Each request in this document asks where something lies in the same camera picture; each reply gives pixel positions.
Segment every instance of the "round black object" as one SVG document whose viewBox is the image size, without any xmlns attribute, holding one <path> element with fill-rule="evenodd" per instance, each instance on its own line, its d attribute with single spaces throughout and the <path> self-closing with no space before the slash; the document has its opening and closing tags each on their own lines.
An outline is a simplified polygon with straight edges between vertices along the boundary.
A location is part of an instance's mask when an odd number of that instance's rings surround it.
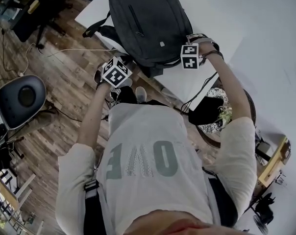
<svg viewBox="0 0 296 235">
<path fill-rule="evenodd" d="M 24 107 L 30 107 L 35 102 L 36 94 L 31 87 L 24 86 L 19 91 L 18 99 L 21 105 Z"/>
</svg>

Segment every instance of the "white cable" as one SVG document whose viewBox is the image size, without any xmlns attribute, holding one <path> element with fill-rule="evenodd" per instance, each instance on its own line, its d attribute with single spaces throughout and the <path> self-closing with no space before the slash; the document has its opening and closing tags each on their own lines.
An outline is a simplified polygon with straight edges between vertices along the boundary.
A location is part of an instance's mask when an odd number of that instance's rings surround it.
<svg viewBox="0 0 296 235">
<path fill-rule="evenodd" d="M 66 50 L 90 50 L 90 51 L 113 51 L 113 50 L 117 50 L 117 49 L 77 49 L 77 48 L 74 48 L 74 49 L 62 49 L 62 50 L 59 50 L 58 52 L 54 53 L 54 54 L 51 54 L 49 56 L 45 56 L 44 54 L 42 54 L 40 52 L 40 50 L 38 49 L 38 52 L 43 55 L 44 57 L 51 57 L 51 56 L 54 56 L 55 54 L 58 54 L 59 52 L 62 52 L 62 51 L 66 51 Z"/>
<path fill-rule="evenodd" d="M 25 70 L 24 70 L 23 72 L 21 72 L 21 73 L 19 74 L 19 76 L 24 76 L 26 70 L 28 69 L 28 66 L 29 66 L 29 60 L 28 60 L 28 58 L 27 58 L 27 53 L 28 53 L 30 47 L 32 47 L 34 44 L 35 44 L 35 43 L 32 43 L 32 44 L 28 47 L 28 49 L 27 49 L 27 51 L 26 51 L 26 53 L 25 53 L 25 58 L 26 58 L 26 60 L 27 60 L 27 65 L 26 65 Z M 39 52 L 42 56 L 44 56 L 44 57 L 51 57 L 51 56 L 54 56 L 55 54 L 58 54 L 59 52 L 66 51 L 66 50 L 113 51 L 113 50 L 117 50 L 117 49 L 77 49 L 77 48 L 74 48 L 74 49 L 62 49 L 62 50 L 59 50 L 58 52 L 56 52 L 56 53 L 54 53 L 54 54 L 51 54 L 51 55 L 49 55 L 49 56 L 45 56 L 44 54 L 42 54 L 38 48 L 37 48 L 37 50 L 38 50 L 38 52 Z"/>
</svg>

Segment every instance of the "sneaker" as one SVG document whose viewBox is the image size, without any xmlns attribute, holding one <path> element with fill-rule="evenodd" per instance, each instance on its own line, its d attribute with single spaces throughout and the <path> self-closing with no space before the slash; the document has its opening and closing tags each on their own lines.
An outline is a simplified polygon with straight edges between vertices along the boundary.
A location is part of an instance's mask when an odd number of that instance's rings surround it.
<svg viewBox="0 0 296 235">
<path fill-rule="evenodd" d="M 135 91 L 135 95 L 136 95 L 137 103 L 140 104 L 140 103 L 146 102 L 147 92 L 143 87 L 141 86 L 137 87 Z"/>
<path fill-rule="evenodd" d="M 131 87 L 133 85 L 133 80 L 130 78 L 127 78 L 121 85 L 118 86 L 118 88 L 122 88 L 125 86 Z"/>
</svg>

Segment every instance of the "wooden floor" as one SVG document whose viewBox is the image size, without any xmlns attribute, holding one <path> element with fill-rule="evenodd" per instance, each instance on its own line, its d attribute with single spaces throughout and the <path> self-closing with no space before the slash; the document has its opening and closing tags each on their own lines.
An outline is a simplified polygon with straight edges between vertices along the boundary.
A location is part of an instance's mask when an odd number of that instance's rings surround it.
<svg viewBox="0 0 296 235">
<path fill-rule="evenodd" d="M 44 55 L 55 53 L 66 48 L 104 48 L 96 37 L 83 38 L 84 28 L 74 21 L 75 17 L 89 3 L 88 0 L 70 0 L 73 8 L 60 13 L 56 21 L 65 31 L 64 37 L 54 30 L 47 28 L 44 33 L 42 50 Z M 3 28 L 8 29 L 9 24 L 0 21 Z M 25 52 L 31 43 L 36 40 L 37 31 L 25 43 L 21 43 L 14 32 L 7 31 L 4 39 L 4 63 L 7 70 L 14 69 L 16 72 L 23 71 L 27 66 Z M 109 51 L 65 51 L 52 57 L 42 56 L 34 46 L 28 53 L 29 67 L 26 74 L 39 76 L 47 88 L 47 99 L 66 114 L 76 119 L 82 119 L 87 106 L 95 92 L 96 85 L 93 75 L 98 65 L 108 61 L 112 57 Z M 13 79 L 16 74 L 6 72 L 2 64 L 2 35 L 0 29 L 0 79 Z M 148 97 L 157 99 L 169 106 L 173 106 L 173 100 L 163 97 L 160 93 L 162 88 L 153 79 L 147 79 L 139 69 L 134 70 L 132 75 L 133 88 L 143 86 L 146 88 Z M 216 153 L 201 139 L 195 127 L 187 121 L 189 139 L 195 148 L 202 151 L 203 159 L 210 161 Z M 16 166 L 21 185 L 32 174 L 36 178 L 30 184 L 33 192 L 22 206 L 24 213 L 35 213 L 44 220 L 42 234 L 63 234 L 55 220 L 55 200 L 58 189 L 58 162 L 57 157 L 65 155 L 77 138 L 79 122 L 73 121 L 60 115 L 51 125 L 25 136 L 25 139 L 16 144 L 17 150 L 25 155 Z M 108 140 L 108 123 L 101 122 L 98 137 L 98 151 L 102 151 Z"/>
</svg>

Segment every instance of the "floor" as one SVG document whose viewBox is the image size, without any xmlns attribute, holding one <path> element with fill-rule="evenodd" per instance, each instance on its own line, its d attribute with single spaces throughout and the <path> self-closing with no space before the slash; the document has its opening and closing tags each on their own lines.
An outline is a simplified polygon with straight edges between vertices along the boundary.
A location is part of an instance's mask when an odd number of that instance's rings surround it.
<svg viewBox="0 0 296 235">
<path fill-rule="evenodd" d="M 41 41 L 45 45 L 44 55 L 55 53 L 66 48 L 104 48 L 97 37 L 83 38 L 84 28 L 74 21 L 75 17 L 88 5 L 88 0 L 70 0 L 73 8 L 60 13 L 57 23 L 66 31 L 61 37 L 54 30 L 48 28 Z M 9 24 L 0 21 L 4 29 Z M 4 64 L 7 70 L 23 71 L 27 66 L 25 52 L 36 39 L 37 31 L 25 43 L 21 43 L 14 32 L 7 31 L 4 38 Z M 82 119 L 87 110 L 96 88 L 93 75 L 98 65 L 112 57 L 109 51 L 65 51 L 52 57 L 41 55 L 34 47 L 28 52 L 29 66 L 26 74 L 39 76 L 47 88 L 47 99 L 69 116 Z M 0 86 L 16 77 L 15 72 L 6 72 L 2 64 L 2 35 L 0 29 Z M 169 106 L 180 105 L 176 100 L 165 98 L 160 90 L 162 86 L 153 79 L 146 78 L 138 68 L 132 75 L 133 88 L 143 86 L 149 98 L 161 101 Z M 103 107 L 103 114 L 108 108 Z M 214 159 L 216 150 L 209 147 L 200 137 L 196 128 L 185 121 L 188 137 L 194 147 L 199 149 L 205 163 Z M 36 178 L 30 184 L 33 192 L 22 207 L 25 214 L 35 213 L 39 220 L 44 220 L 42 234 L 63 234 L 55 220 L 55 200 L 58 189 L 58 162 L 57 157 L 65 155 L 77 138 L 79 122 L 59 115 L 57 120 L 47 127 L 34 131 L 25 136 L 25 139 L 16 144 L 19 152 L 25 155 L 15 164 L 22 184 L 32 174 Z M 108 123 L 101 122 L 98 136 L 98 152 L 103 151 L 108 140 Z"/>
</svg>

